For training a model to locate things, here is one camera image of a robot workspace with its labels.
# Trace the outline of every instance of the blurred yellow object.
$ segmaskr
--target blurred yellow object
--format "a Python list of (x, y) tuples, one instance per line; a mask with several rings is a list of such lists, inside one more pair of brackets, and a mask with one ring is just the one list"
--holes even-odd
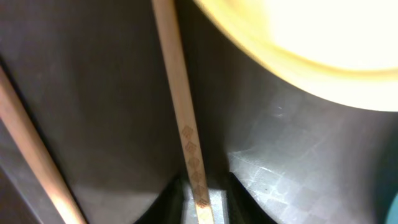
[(398, 111), (398, 1), (195, 1), (238, 47), (296, 87)]

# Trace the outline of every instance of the dark surface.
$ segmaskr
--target dark surface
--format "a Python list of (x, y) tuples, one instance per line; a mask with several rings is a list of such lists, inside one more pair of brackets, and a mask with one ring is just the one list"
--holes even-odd
[(39, 224), (14, 185), (0, 168), (0, 223)]
[[(88, 220), (136, 221), (184, 170), (150, 1), (0, 6), (0, 55)], [(217, 223), (227, 222), (219, 180), (229, 170), (279, 223), (382, 220), (397, 113), (309, 95), (243, 54), (191, 1), (177, 9)], [(43, 223), (61, 223), (0, 131), (12, 183)], [(195, 223), (186, 198), (183, 220)]]

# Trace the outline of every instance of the stainless steel surface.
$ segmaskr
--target stainless steel surface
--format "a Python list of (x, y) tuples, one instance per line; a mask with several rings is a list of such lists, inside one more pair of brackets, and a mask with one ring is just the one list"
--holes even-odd
[[(1, 5), (0, 54), (89, 222), (132, 223), (183, 170), (150, 2)], [(279, 223), (381, 220), (381, 177), (398, 171), (398, 115), (298, 90), (194, 3), (178, 0), (177, 9), (217, 223), (228, 223), (219, 183), (227, 170)], [(1, 166), (31, 183), (4, 130), (0, 138)], [(23, 194), (32, 207), (43, 202), (42, 220), (57, 218), (41, 193)], [(185, 222), (194, 214), (188, 201)]]

